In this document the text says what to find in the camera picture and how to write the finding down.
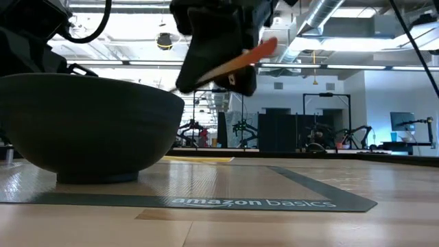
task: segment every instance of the black bowl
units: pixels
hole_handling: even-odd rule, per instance
[[[185,102],[130,82],[33,73],[0,78],[14,147],[61,183],[134,180],[171,148]]]

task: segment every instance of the yellow tape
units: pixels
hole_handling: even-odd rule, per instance
[[[191,162],[222,162],[227,163],[233,161],[235,157],[232,158],[204,158],[204,157],[176,157],[176,156],[164,156],[165,161],[191,161]]]

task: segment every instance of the robotic arm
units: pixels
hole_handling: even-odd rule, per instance
[[[173,0],[169,6],[178,31],[192,35],[190,48],[176,86],[183,93],[196,90],[203,74],[240,56],[244,49],[259,44],[261,27],[271,26],[279,0]],[[285,0],[293,6],[298,0]],[[73,73],[80,69],[96,75],[77,64],[67,68],[67,61],[51,51],[47,41],[55,34],[75,43],[91,42],[108,22],[111,0],[101,25],[87,38],[72,38],[68,11],[60,0],[1,0],[0,52],[7,67],[0,68],[0,77],[18,73]],[[247,66],[215,83],[236,93],[251,96],[256,90],[256,72]]]

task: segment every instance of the monitor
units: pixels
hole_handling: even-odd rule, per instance
[[[392,131],[415,131],[415,125],[403,124],[407,121],[415,121],[414,113],[390,113]]]

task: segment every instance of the amazon basics logo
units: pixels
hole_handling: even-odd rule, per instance
[[[264,207],[336,207],[330,202],[308,202],[306,200],[216,200],[216,199],[174,199],[174,204],[193,207],[233,207],[233,206],[264,206]]]

